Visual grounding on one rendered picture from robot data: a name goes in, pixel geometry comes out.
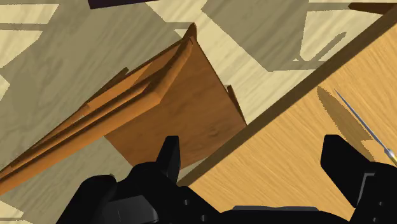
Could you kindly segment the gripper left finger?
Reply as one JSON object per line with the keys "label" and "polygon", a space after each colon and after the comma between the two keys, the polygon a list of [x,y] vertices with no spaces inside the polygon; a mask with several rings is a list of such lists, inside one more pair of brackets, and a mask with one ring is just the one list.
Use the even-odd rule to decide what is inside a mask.
{"label": "gripper left finger", "polygon": [[56,224],[220,224],[221,214],[187,186],[178,136],[168,136],[154,162],[133,166],[127,177],[84,180]]}

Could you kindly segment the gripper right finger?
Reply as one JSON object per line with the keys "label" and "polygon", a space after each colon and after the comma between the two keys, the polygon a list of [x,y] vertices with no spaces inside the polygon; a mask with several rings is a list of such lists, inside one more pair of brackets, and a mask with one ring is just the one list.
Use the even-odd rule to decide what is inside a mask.
{"label": "gripper right finger", "polygon": [[397,224],[397,167],[369,161],[336,134],[325,135],[320,164],[354,208],[349,224]]}

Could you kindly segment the thin silver metal tool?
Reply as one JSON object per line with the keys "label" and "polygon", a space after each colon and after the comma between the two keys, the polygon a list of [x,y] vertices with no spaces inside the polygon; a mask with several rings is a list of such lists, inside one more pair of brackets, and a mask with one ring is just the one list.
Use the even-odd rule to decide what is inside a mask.
{"label": "thin silver metal tool", "polygon": [[354,110],[354,108],[342,97],[342,95],[335,89],[335,92],[337,95],[341,98],[341,100],[344,102],[344,104],[349,108],[351,113],[358,119],[358,121],[364,126],[366,131],[373,137],[373,139],[384,149],[384,153],[387,155],[387,157],[392,161],[392,163],[397,166],[397,155],[394,153],[394,151],[390,148],[388,148],[378,137],[377,135],[373,132],[373,130],[366,124],[366,122],[362,119],[362,117],[359,116],[359,114]]}

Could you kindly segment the dark robot stand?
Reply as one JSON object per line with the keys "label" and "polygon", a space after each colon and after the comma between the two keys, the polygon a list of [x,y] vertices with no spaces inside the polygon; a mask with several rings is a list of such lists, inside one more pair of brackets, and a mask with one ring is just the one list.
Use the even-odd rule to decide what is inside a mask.
{"label": "dark robot stand", "polygon": [[113,6],[123,6],[128,4],[145,3],[156,0],[87,0],[90,9],[108,8]]}

